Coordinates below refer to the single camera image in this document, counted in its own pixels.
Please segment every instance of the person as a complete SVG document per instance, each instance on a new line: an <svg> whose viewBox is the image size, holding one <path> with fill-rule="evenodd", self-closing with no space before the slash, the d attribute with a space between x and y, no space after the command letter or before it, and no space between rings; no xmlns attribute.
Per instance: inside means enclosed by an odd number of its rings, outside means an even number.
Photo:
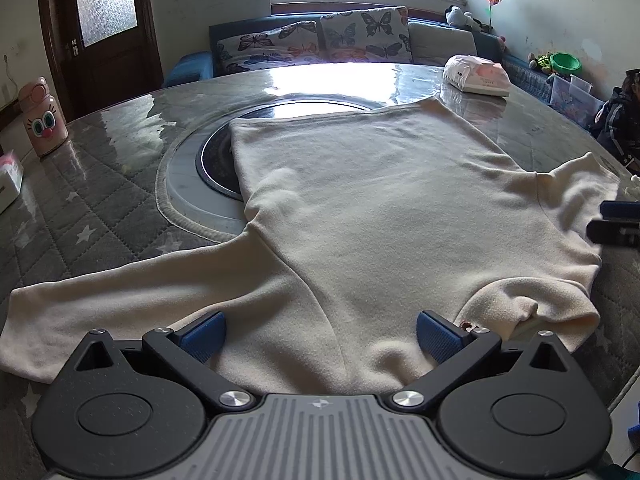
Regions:
<svg viewBox="0 0 640 480"><path fill-rule="evenodd" d="M591 135L631 173L640 175L640 69L628 70L589 128Z"/></svg>

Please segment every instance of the green bowl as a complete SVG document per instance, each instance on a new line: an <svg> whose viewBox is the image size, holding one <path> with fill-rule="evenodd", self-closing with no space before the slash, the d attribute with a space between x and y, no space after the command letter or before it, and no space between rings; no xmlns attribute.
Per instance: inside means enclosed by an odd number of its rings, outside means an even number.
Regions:
<svg viewBox="0 0 640 480"><path fill-rule="evenodd" d="M558 73L564 75L577 74L582 70L582 63L577 57L566 52L556 52L549 57L551 67Z"/></svg>

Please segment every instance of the cartoon face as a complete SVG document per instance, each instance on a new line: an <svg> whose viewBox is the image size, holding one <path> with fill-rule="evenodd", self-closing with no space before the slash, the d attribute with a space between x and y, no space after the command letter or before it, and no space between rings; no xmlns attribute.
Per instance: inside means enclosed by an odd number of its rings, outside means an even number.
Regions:
<svg viewBox="0 0 640 480"><path fill-rule="evenodd" d="M49 109L43 113L41 118L29 120L27 128L33 132L36 137L49 139L53 135L53 128L56 127L56 108L53 104L49 104Z"/></svg>

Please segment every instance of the metal screw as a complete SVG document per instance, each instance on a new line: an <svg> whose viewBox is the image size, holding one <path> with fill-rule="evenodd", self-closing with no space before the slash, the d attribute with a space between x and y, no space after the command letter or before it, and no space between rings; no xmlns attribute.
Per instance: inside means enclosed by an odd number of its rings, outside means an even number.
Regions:
<svg viewBox="0 0 640 480"><path fill-rule="evenodd" d="M405 408L412 408L414 406L419 406L424 402L424 395L420 392L414 392L413 390L404 390L402 392L398 392L391 397L393 402L395 402L398 406L404 406Z"/></svg>
<svg viewBox="0 0 640 480"><path fill-rule="evenodd" d="M245 406L251 400L251 396L247 392L238 392L231 390L220 395L220 403L232 408L240 408Z"/></svg>

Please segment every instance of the white cushion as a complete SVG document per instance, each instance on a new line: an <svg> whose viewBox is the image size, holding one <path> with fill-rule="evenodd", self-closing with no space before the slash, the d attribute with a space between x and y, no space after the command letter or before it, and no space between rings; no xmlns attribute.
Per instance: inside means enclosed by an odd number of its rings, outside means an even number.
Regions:
<svg viewBox="0 0 640 480"><path fill-rule="evenodd" d="M411 63L406 7L349 10L321 18L330 61Z"/></svg>
<svg viewBox="0 0 640 480"><path fill-rule="evenodd" d="M444 66L451 56L478 54L474 35L468 30L411 22L409 35L415 64Z"/></svg>
<svg viewBox="0 0 640 480"><path fill-rule="evenodd" d="M278 66L322 63L316 22L241 34L218 42L217 57L225 73L248 72Z"/></svg>

